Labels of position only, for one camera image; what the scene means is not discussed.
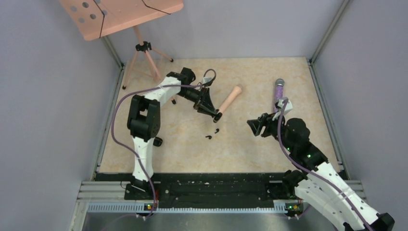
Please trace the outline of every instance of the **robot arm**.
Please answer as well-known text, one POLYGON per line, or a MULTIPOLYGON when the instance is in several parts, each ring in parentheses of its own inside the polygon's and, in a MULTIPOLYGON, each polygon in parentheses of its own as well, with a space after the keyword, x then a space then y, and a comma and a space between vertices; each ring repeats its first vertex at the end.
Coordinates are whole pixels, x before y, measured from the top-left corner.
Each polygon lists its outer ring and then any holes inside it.
MULTIPOLYGON (((282 108, 283 101, 277 103, 282 108)), ((339 231, 366 231, 361 218, 343 197, 343 193, 358 209, 364 220, 374 231, 390 231, 394 225, 393 218, 385 213, 379 214, 366 204, 357 194, 338 176, 327 157, 309 141, 310 131, 302 119, 292 118, 286 123, 283 118, 278 124, 280 113, 288 113, 292 104, 288 102, 284 112, 262 114, 258 119, 248 120, 254 135, 259 135, 263 127, 262 137, 273 136, 278 139, 278 126, 281 128, 281 139, 284 147, 291 152, 289 157, 300 166, 312 171, 333 183, 342 193, 333 188, 326 181, 307 172, 298 170, 288 171, 283 178, 283 185, 287 193, 307 201, 324 217, 326 217, 339 231)))
POLYGON ((193 108, 199 113, 215 117, 217 110, 214 108, 210 98, 210 86, 215 78, 204 83, 200 90, 194 88, 182 88, 180 86, 164 88, 164 85, 190 85, 195 80, 195 74, 188 68, 183 68, 181 73, 170 72, 161 82, 157 90, 132 98, 127 120, 127 128, 133 137, 135 151, 139 154, 138 159, 135 156, 135 168, 133 176, 136 179, 135 184, 143 190, 144 185, 153 175, 152 154, 153 145, 156 136, 160 130, 160 107, 163 106, 172 96, 178 94, 189 101, 194 102, 193 108))

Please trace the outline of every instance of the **marble floor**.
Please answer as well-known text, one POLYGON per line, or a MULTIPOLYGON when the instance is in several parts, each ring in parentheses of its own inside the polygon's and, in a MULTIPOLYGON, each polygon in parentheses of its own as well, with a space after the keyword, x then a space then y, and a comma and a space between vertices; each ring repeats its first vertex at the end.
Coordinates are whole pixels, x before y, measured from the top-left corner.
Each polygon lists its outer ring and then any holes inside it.
MULTIPOLYGON (((181 59, 173 63, 164 59, 158 61, 162 76, 170 71, 180 72, 183 67, 194 71, 197 76, 194 83, 202 81, 208 68, 216 70, 217 78, 210 87, 211 99, 216 108, 236 84, 242 84, 244 91, 218 123, 213 123, 208 115, 197 113, 192 108, 193 103, 184 98, 176 97, 176 105, 167 102, 161 108, 161 128, 158 134, 164 143, 161 147, 153 148, 155 172, 283 172, 294 169, 277 141, 271 137, 255 137, 246 124, 248 119, 256 119, 265 112, 271 113, 277 78, 285 80, 284 95, 293 103, 293 110, 286 117, 298 117, 306 122, 311 131, 310 140, 339 171, 306 58, 181 59), (211 135, 212 139, 205 138, 207 135, 211 135)), ((145 62, 137 62, 135 68, 149 73, 145 62)), ((156 85, 151 77, 132 72, 127 88, 120 90, 118 99, 130 92, 156 85)), ((126 99, 119 108, 115 136, 133 147, 126 126, 130 99, 126 99)), ((134 155, 114 143, 109 133, 100 172, 133 172, 133 168, 134 155)))

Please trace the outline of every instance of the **purple cable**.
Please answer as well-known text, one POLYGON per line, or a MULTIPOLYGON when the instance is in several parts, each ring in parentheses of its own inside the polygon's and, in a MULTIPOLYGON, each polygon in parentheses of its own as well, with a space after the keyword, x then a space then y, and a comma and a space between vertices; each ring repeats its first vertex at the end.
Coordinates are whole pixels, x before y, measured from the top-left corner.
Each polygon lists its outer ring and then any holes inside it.
POLYGON ((276 108, 275 104, 279 99, 283 98, 283 85, 285 85, 285 81, 283 79, 278 78, 275 81, 275 95, 273 98, 273 113, 277 113, 278 109, 276 108))
POLYGON ((302 214, 300 214, 300 215, 298 215, 297 217, 298 218, 301 218, 301 217, 303 217, 303 215, 307 212, 307 211, 309 211, 310 210, 310 208, 311 208, 312 206, 307 206, 307 208, 303 211, 303 213, 302 214))
MULTIPOLYGON (((286 99, 285 101, 283 101, 283 107, 282 107, 282 111, 283 111, 283 112, 285 111, 285 108, 286 108, 286 105, 287 105, 287 104, 288 104, 288 100, 286 99)), ((282 124, 282 118, 283 118, 283 113, 281 113, 280 116, 279 116, 278 125, 282 124)), ((351 208, 352 208, 352 209, 354 210, 354 212, 357 214, 358 218, 360 218, 361 221, 364 223, 364 225, 366 226, 366 228, 367 228, 369 231, 374 231, 374 230, 371 228, 371 226, 369 225, 369 223, 364 219, 364 217, 363 217, 363 216, 361 215, 361 213, 358 211, 358 209, 356 208, 356 206, 351 202, 351 200, 348 198, 348 196, 345 195, 345 193, 339 189, 339 187, 337 187, 335 184, 331 183, 328 179, 326 179, 326 178, 320 176, 319 174, 317 174, 317 173, 315 173, 315 172, 312 172, 312 171, 310 171, 309 169, 304 168, 304 167, 301 166, 300 164, 296 163, 296 162, 288 155, 288 153, 286 152, 286 148, 285 148, 285 146, 283 146, 283 143, 282 143, 282 137, 281 137, 281 132, 280 132, 281 129, 280 129, 280 128, 281 128, 281 126, 278 126, 278 141, 279 141, 280 148, 282 149, 282 152, 283 152, 283 154, 285 154, 286 158, 288 158, 289 161, 290 161, 296 168, 298 168, 298 169, 300 169, 300 170, 302 170, 302 171, 304 171, 304 172, 307 172, 308 174, 311 174, 311 175, 313 175, 313 176, 319 178, 320 180, 324 181, 324 182, 327 183, 328 185, 332 186, 338 193, 340 193, 340 194, 344 197, 344 199, 348 202, 348 204, 351 206, 351 208)))
MULTIPOLYGON (((199 85, 162 85, 161 87, 163 87, 163 88, 170 88, 170 87, 198 88, 198 87, 201 87, 201 84, 199 84, 199 85)), ((134 149, 130 148, 130 147, 127 146, 126 144, 119 142, 119 141, 116 139, 116 137, 115 137, 115 132, 114 132, 114 130, 115 130, 115 119, 116 119, 117 111, 118 111, 118 109, 119 109, 120 104, 122 104, 122 102, 123 102, 125 99, 127 99, 129 96, 136 95, 136 94, 141 94, 141 93, 145 93, 145 92, 152 91, 152 90, 157 90, 157 89, 160 89, 161 87, 155 87, 155 88, 150 88, 150 89, 146 89, 146 90, 139 90, 139 91, 135 91, 135 92, 132 92, 132 93, 129 93, 129 94, 125 95, 125 96, 124 96, 122 99, 120 99, 119 102, 117 103, 117 106, 115 107, 115 110, 114 110, 114 114, 113 114, 113 116, 112 116, 112 122, 111 122, 111 135, 112 135, 112 139, 115 141, 115 143, 117 143, 117 144, 119 144, 120 146, 125 147, 125 148, 127 148, 128 150, 130 150, 131 152, 133 152, 133 154, 137 157, 138 162, 139 162, 139 164, 140 164, 140 167, 141 167, 143 173, 146 175, 146 177, 147 177, 147 179, 148 179, 148 181, 149 181, 150 187, 152 188, 152 191, 153 191, 153 205, 156 204, 156 193, 155 193, 155 190, 154 190, 154 185, 153 185, 152 179, 150 179, 149 174, 147 174, 146 169, 143 167, 143 164, 141 163, 139 154, 137 154, 137 152, 136 152, 134 149)), ((146 216, 146 219, 149 218, 152 214, 153 214, 153 209, 152 209, 152 210, 150 211, 150 213, 146 216)), ((120 217, 116 218, 116 219, 113 220, 111 223, 109 223, 108 225, 106 225, 103 229, 101 229, 101 231, 105 230, 107 227, 109 227, 109 226, 112 225, 113 223, 117 222, 118 220, 120 220, 120 219, 122 219, 122 218, 125 218, 125 217, 129 217, 129 216, 133 216, 133 214, 126 214, 126 215, 123 215, 123 216, 120 216, 120 217)))

